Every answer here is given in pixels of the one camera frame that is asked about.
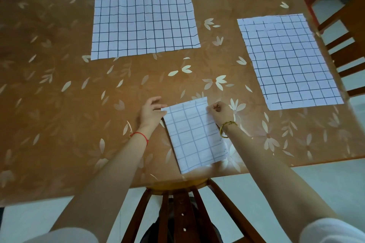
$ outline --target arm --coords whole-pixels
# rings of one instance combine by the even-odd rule
[[[166,105],[153,104],[160,98],[149,98],[141,109],[141,125],[137,131],[147,139],[167,113],[159,110]],[[145,148],[145,138],[141,134],[133,135],[121,151],[75,195],[51,231],[78,227],[92,232],[100,243],[106,242]]]
[[[218,102],[207,109],[218,125],[233,121],[232,111],[225,103]],[[298,242],[303,229],[315,220],[337,218],[336,213],[298,174],[276,157],[257,150],[252,139],[238,126],[225,125],[223,130],[292,242]]]

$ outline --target floral tablecloth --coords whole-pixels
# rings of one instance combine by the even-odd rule
[[[0,0],[1,205],[73,195],[127,142],[155,95],[168,105],[203,96],[230,104],[257,150],[290,166],[364,157],[363,131],[303,0],[192,1],[201,48],[90,61],[94,0]],[[296,13],[344,105],[267,109],[237,19]],[[228,148],[224,161],[182,176],[161,124],[132,186],[246,173]]]

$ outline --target finger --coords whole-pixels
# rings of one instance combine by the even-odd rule
[[[152,105],[151,105],[151,108],[152,108],[153,110],[162,109],[162,108],[166,108],[166,107],[167,107],[167,105],[166,105],[166,104],[152,104]]]
[[[160,99],[161,99],[161,96],[150,97],[150,98],[147,99],[146,105],[151,105],[153,102],[156,102]]]

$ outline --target grid paper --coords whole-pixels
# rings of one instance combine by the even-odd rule
[[[213,117],[207,113],[207,98],[162,108],[181,174],[226,158],[228,150]]]
[[[344,103],[303,14],[237,22],[269,110]]]
[[[191,0],[95,0],[91,60],[199,47]]]

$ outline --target wrist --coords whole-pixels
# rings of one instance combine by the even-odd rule
[[[149,125],[141,125],[141,126],[139,126],[137,132],[144,134],[147,137],[147,139],[150,139],[153,130],[154,129],[152,127],[150,127]]]

